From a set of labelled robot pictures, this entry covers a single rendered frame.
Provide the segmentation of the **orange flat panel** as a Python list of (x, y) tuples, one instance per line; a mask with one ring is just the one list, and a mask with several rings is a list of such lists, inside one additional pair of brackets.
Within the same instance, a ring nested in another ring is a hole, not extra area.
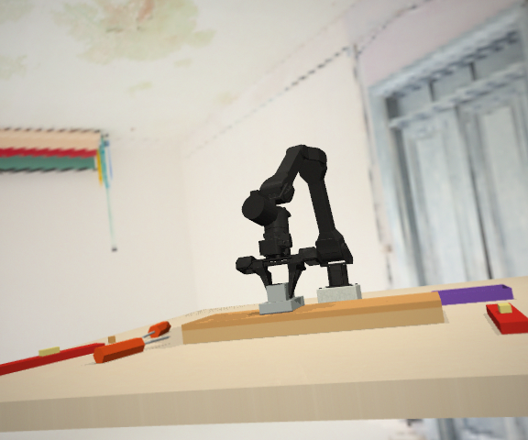
[(216, 313), (181, 325), (183, 344), (444, 323), (438, 291), (321, 302), (292, 312)]

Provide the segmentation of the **red flat block with small yellow cube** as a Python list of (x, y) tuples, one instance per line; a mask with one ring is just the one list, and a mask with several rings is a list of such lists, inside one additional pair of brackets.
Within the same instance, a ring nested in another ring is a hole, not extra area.
[(0, 375), (17, 372), (25, 369), (32, 369), (48, 365), (49, 363), (61, 361), (69, 358), (76, 358), (94, 353), (98, 347), (104, 347), (105, 343), (95, 343), (87, 346), (78, 346), (60, 351), (59, 346), (40, 349), (39, 356), (26, 358), (14, 362), (0, 364)]
[(528, 333), (528, 318), (512, 304), (486, 305), (487, 314), (502, 334)]

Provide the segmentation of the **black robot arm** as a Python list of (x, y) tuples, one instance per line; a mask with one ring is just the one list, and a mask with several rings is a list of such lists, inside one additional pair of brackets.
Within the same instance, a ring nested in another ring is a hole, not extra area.
[[(336, 230), (334, 218), (325, 187), (327, 157), (319, 148), (298, 145), (286, 149), (286, 155), (276, 173), (266, 179), (259, 190), (250, 191), (250, 196), (242, 205), (242, 214), (252, 222), (264, 226), (264, 232), (273, 227), (289, 229), (291, 213), (286, 204), (292, 201), (295, 189), (293, 182), (299, 172), (307, 182), (311, 195), (313, 210), (318, 225), (319, 236), (315, 241), (317, 250), (321, 253), (320, 267), (327, 267), (329, 286), (326, 288), (350, 286), (347, 275), (347, 265), (353, 264), (353, 256), (344, 237)], [(291, 233), (280, 233), (280, 237), (271, 238), (265, 235), (265, 240), (258, 242), (260, 256), (268, 254), (290, 255), (292, 248)], [(342, 261), (328, 264), (328, 262)], [(329, 267), (328, 267), (329, 266)]]

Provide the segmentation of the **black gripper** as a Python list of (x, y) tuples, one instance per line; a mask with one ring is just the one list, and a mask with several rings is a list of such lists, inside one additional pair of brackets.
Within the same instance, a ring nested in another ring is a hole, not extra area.
[[(265, 235), (271, 235), (271, 238), (278, 238), (280, 233), (289, 234), (290, 231), (283, 227), (273, 227), (264, 232), (263, 238), (265, 239)], [(290, 255), (282, 252), (275, 255), (268, 254), (263, 259), (256, 259), (253, 256), (238, 258), (236, 270), (247, 275), (256, 273), (260, 276), (266, 289), (266, 286), (272, 285), (271, 272), (268, 271), (268, 267), (287, 264), (289, 271), (289, 297), (292, 298), (297, 281), (303, 270), (306, 270), (304, 262), (308, 266), (323, 264), (321, 253), (315, 247), (299, 248), (298, 253), (292, 255), (290, 249)]]

